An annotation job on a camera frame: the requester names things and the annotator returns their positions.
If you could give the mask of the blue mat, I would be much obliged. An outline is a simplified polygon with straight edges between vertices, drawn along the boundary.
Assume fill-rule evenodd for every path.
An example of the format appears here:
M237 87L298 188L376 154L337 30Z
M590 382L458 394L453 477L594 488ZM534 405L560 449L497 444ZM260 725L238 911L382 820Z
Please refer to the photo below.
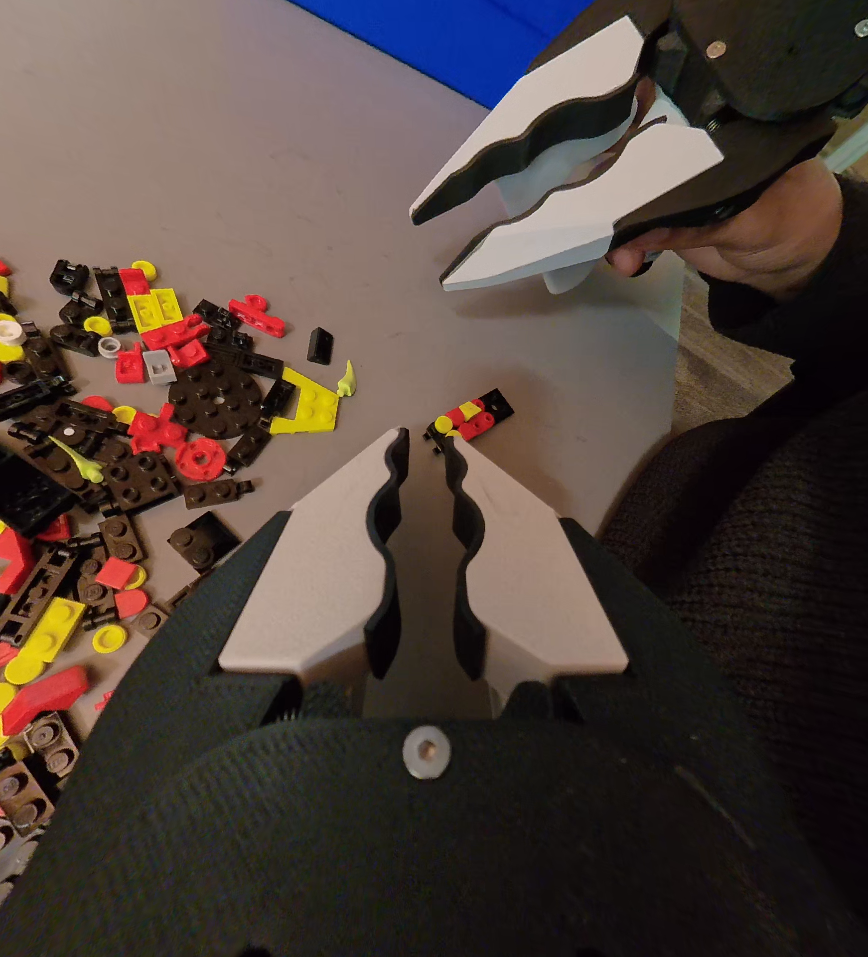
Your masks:
M589 1L296 1L453 91L495 106Z

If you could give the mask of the person's right forearm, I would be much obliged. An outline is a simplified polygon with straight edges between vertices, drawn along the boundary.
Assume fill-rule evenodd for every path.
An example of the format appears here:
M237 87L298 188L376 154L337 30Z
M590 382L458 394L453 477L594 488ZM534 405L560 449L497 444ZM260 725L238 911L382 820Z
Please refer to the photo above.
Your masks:
M752 415L807 418L868 392L868 184L847 176L838 182L839 237L791 300L700 275L718 333L792 360L792 382Z

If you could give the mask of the pile of loose lego pieces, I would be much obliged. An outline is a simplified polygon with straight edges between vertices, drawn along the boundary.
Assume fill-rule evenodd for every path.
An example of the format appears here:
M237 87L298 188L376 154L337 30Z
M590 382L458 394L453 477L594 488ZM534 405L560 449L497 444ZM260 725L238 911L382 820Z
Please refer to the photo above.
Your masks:
M340 394L253 351L280 336L247 296L190 315L148 262L60 259L66 298L44 331L20 320L0 260L0 904L79 757L69 711L87 668L49 671L82 629L96 654L147 638L239 539L211 510L253 490L239 472L275 435L332 431Z

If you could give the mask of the person's right hand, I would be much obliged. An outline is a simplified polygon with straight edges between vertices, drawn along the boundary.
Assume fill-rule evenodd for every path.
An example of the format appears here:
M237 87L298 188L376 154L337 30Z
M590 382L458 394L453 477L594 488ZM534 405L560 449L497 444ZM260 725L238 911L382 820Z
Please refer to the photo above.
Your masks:
M839 180L816 158L793 166L732 218L695 228L658 228L612 250L606 260L631 278L649 255L671 251L698 273L786 302L821 268L843 219Z

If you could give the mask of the small red yellow lego assembly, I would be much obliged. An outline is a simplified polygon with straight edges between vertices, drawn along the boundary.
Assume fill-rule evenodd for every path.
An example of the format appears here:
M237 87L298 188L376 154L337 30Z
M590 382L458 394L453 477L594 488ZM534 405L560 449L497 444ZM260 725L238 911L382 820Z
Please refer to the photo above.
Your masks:
M430 422L422 436L433 453L442 453L443 441L448 437L470 442L487 433L514 414L511 403L500 389L490 389L438 415Z

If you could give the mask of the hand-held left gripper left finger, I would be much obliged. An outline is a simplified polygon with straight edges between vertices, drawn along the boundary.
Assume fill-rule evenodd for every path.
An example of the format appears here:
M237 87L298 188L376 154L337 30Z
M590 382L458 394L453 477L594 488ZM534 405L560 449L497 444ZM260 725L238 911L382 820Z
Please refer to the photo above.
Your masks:
M303 684L387 674L402 628L388 541L408 459L408 431L392 429L297 501L220 653L222 670Z

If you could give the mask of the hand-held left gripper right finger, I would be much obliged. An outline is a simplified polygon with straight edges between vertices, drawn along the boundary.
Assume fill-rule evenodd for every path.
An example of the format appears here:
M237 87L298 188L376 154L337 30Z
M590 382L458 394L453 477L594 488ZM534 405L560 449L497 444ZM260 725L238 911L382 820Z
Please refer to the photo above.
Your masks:
M442 444L454 496L454 647L499 712L523 682L623 673L629 657L558 513L460 438Z

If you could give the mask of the person's black knit sweater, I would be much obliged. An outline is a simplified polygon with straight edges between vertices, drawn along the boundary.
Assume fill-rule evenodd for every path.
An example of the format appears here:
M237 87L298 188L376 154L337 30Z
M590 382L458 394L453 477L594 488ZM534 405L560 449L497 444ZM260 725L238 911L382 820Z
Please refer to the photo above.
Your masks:
M868 926L868 390L679 436L601 540L732 682Z

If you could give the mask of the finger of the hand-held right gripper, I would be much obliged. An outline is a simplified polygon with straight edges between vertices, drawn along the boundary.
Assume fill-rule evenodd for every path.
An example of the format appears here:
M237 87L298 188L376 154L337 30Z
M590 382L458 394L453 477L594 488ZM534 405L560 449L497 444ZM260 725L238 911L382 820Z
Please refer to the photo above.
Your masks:
M419 225L497 183L518 216L616 144L636 114L644 33L630 15L520 78L410 210Z
M488 288L537 275L559 294L584 281L619 222L721 162L699 128L652 122L606 171L549 192L522 216L492 227L441 277L448 292Z

